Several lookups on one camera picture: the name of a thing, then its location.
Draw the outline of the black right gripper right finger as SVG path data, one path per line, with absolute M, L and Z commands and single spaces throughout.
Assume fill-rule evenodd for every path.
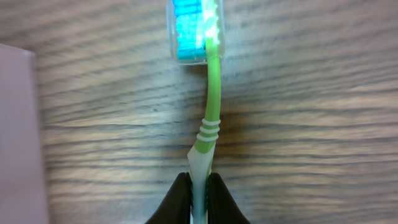
M 250 224 L 218 173 L 208 178 L 208 223 Z

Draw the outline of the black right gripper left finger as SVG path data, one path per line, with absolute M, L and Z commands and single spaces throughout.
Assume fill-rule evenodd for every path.
M 190 174 L 181 172 L 146 224 L 190 224 L 191 204 L 192 181 Z

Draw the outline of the green white toothbrush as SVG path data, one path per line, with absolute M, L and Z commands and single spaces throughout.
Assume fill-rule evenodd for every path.
M 171 55 L 181 65 L 205 65 L 208 87 L 205 115 L 187 154 L 192 181 L 194 224 L 208 221 L 208 177 L 220 131 L 221 58 L 225 50 L 224 10 L 220 0 L 169 0 L 167 30 Z

